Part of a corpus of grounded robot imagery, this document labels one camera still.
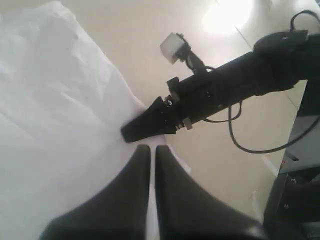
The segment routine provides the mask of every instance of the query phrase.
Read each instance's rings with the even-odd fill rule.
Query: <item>white tile floor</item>
[[[0,1],[0,12],[33,7],[47,0]],[[251,50],[266,34],[287,30],[293,14],[310,9],[314,0],[62,0],[104,53],[122,72],[132,91],[146,105],[166,96],[166,81],[191,73],[184,64],[170,65],[159,45],[171,32],[184,33],[193,51],[210,66],[220,66]],[[297,19],[299,28],[319,30],[309,16]],[[252,97],[234,123],[238,141],[251,149],[266,149],[288,140],[305,83],[287,92]],[[223,111],[212,119],[225,119]],[[191,167],[193,178],[212,195],[256,217],[253,193],[263,211],[283,151],[252,155],[231,142],[227,125],[200,122],[167,136],[178,155]]]

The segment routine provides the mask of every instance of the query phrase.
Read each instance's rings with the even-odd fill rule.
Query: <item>white cloth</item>
[[[0,239],[35,240],[107,186],[138,144],[120,128],[143,110],[59,2],[0,15]],[[139,143],[154,159],[166,142]],[[154,170],[148,239],[158,231],[153,182]]]

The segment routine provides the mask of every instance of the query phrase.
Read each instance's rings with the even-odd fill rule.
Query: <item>wrinkled white sheet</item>
[[[59,2],[0,15],[0,239],[35,240],[103,189],[138,144],[120,128],[143,109]],[[154,158],[165,139],[139,143]],[[158,231],[153,182],[154,170],[148,239]]]

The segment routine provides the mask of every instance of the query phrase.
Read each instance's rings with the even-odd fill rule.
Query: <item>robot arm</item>
[[[153,104],[121,129],[126,142],[175,134],[251,96],[293,88],[299,80],[315,81],[320,69],[320,34],[307,30],[278,32],[261,38],[248,52],[216,69],[206,70],[180,34],[162,43],[163,55],[186,61],[193,75],[167,81],[170,95]]]

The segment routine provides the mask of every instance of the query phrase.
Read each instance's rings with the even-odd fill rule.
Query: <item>cable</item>
[[[241,116],[242,113],[242,101],[239,102],[239,111],[237,113],[237,115],[235,115],[233,118],[231,118],[231,120],[236,120],[237,118],[239,118]],[[207,122],[207,123],[212,123],[212,124],[219,124],[219,123],[225,123],[228,122],[229,120],[222,120],[222,121],[215,121],[215,120],[210,120],[208,118],[203,119],[203,121]]]
[[[320,18],[318,17],[318,15],[314,12],[314,11],[310,11],[310,10],[303,10],[301,12],[298,12],[297,14],[295,14],[291,20],[290,20],[290,32],[296,30],[295,27],[295,19],[297,16],[301,15],[301,14],[308,14],[312,17],[314,17],[319,23],[320,23]]]
[[[315,128],[315,126],[319,123],[320,121],[320,116],[318,116],[315,121],[303,132],[301,133],[298,137],[296,137],[295,139],[289,141],[288,143],[275,147],[275,148],[271,148],[271,149],[266,149],[266,150],[250,150],[247,149],[243,146],[241,146],[237,140],[235,139],[234,136],[234,132],[232,129],[232,118],[231,118],[231,112],[232,112],[232,106],[229,106],[228,108],[228,126],[229,126],[229,133],[230,133],[230,137],[232,139],[232,142],[234,143],[234,145],[236,145],[239,149],[241,149],[242,151],[245,151],[247,153],[250,154],[269,154],[269,153],[274,153],[276,151],[285,149],[293,144],[295,144],[296,142],[298,142],[299,140],[301,140],[304,136],[306,136],[312,129]]]

